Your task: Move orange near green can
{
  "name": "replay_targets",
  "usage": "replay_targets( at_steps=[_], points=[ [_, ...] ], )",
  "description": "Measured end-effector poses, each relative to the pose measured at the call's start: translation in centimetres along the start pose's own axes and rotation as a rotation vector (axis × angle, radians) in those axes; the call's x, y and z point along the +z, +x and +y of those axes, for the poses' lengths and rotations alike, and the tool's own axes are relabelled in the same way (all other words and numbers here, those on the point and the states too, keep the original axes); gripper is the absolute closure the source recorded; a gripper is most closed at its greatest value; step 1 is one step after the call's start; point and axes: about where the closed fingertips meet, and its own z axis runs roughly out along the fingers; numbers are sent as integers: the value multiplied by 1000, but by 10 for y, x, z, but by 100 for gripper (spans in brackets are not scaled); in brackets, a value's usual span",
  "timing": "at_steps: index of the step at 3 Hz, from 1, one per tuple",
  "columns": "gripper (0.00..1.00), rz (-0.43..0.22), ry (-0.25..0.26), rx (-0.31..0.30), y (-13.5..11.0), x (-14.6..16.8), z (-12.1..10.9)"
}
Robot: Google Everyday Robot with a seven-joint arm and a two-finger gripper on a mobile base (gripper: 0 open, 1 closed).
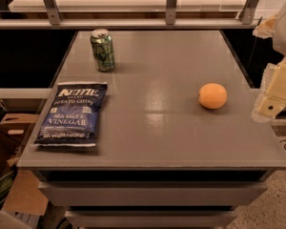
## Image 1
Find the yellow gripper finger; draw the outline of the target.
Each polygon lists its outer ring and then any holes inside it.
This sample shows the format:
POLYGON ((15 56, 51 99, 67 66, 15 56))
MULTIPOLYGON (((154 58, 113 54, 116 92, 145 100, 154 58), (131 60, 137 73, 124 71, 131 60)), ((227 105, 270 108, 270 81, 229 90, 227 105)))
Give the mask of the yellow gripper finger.
POLYGON ((272 15, 257 25, 253 35, 259 38, 270 38, 274 35, 276 15, 272 15))
POLYGON ((269 63, 263 72, 259 93, 251 117, 269 122, 286 107, 286 57, 277 65, 269 63))

